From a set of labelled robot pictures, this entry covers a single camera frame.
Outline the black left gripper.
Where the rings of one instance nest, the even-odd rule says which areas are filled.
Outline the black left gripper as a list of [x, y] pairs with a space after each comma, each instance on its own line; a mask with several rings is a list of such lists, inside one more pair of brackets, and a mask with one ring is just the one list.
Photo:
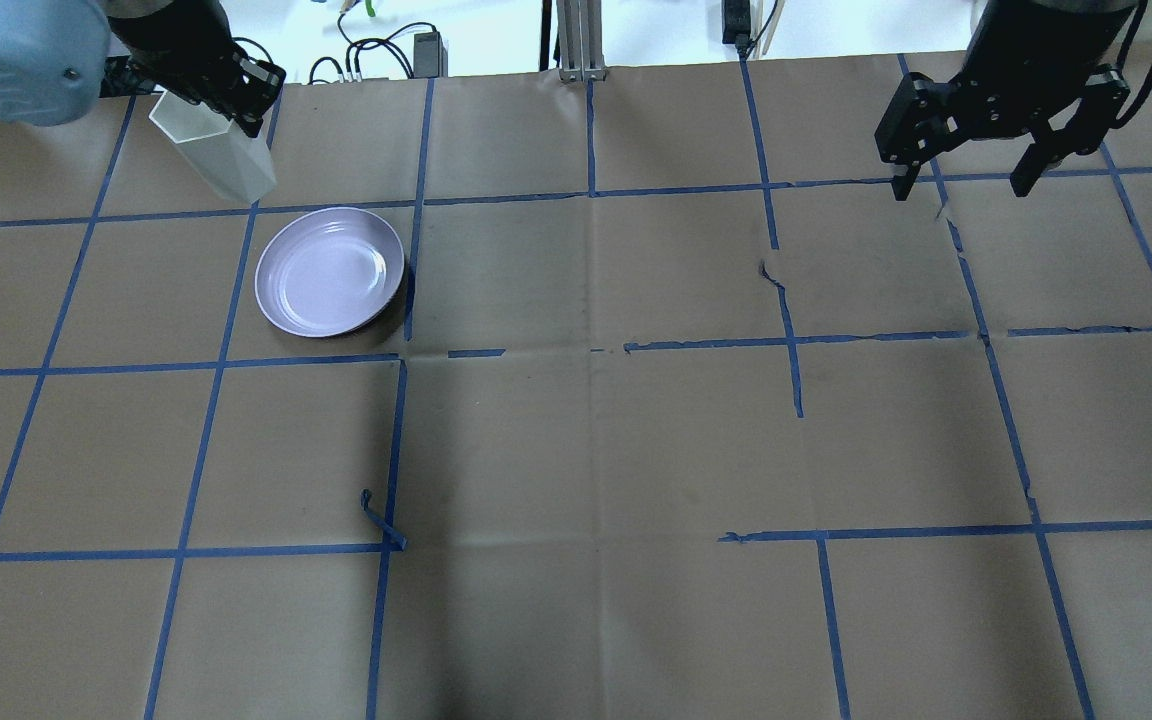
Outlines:
[[111, 32], [138, 76], [259, 137], [285, 69], [247, 54], [219, 1], [113, 1]]

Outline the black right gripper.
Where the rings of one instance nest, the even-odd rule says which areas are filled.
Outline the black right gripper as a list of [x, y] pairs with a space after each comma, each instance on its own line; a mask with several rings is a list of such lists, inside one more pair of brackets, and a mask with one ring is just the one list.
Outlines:
[[1105, 51], [987, 41], [950, 79], [911, 70], [878, 120], [874, 145], [890, 164], [893, 199], [909, 199], [923, 165], [975, 141], [1028, 138], [1010, 173], [1024, 199], [1068, 156], [1091, 154], [1121, 124], [1132, 94]]

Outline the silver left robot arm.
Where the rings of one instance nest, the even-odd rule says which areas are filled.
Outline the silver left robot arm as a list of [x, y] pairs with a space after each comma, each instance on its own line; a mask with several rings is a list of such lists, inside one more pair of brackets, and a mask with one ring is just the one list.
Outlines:
[[219, 1], [0, 1], [0, 120], [51, 127], [84, 118], [114, 41], [141, 79], [250, 137], [285, 85], [279, 65], [243, 50]]

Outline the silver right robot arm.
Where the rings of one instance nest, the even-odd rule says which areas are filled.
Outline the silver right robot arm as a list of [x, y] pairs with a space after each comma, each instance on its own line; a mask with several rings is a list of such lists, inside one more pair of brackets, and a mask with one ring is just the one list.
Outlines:
[[1089, 156], [1152, 91], [1152, 63], [1134, 92], [1123, 63], [1143, 1], [988, 1], [952, 79], [905, 73], [874, 138], [897, 200], [925, 164], [969, 141], [1030, 137], [1011, 169], [1025, 197], [1066, 156]]

